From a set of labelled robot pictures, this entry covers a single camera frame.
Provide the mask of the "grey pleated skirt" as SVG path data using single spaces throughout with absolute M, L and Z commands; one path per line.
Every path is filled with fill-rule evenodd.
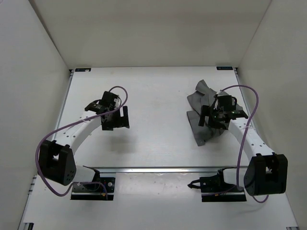
M 188 103 L 192 108 L 191 111 L 187 111 L 187 118 L 198 146 L 203 146 L 210 139 L 224 133 L 222 129 L 208 127 L 208 117 L 205 118 L 204 126 L 199 126 L 201 107 L 203 105 L 211 105 L 215 95 L 216 91 L 210 88 L 205 80 L 201 80 L 197 83 L 195 92 L 187 96 Z

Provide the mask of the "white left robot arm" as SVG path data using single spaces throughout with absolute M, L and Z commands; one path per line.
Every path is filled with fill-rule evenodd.
M 74 155 L 81 144 L 97 128 L 112 131 L 115 128 L 129 128 L 126 101 L 113 93 L 105 91 L 101 99 L 89 103 L 78 121 L 55 131 L 52 141 L 43 138 L 36 154 L 39 174 L 63 186 L 83 183 L 94 191 L 100 186 L 100 178 L 94 169 L 76 165 Z

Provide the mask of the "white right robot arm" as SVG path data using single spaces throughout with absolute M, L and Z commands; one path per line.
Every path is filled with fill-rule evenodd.
M 248 124 L 248 115 L 231 95 L 216 95 L 211 105 L 201 107 L 199 126 L 228 130 L 239 142 L 249 165 L 237 172 L 225 169 L 215 179 L 215 187 L 226 192 L 239 185 L 251 196 L 282 194 L 286 191 L 288 160 L 267 146 Z

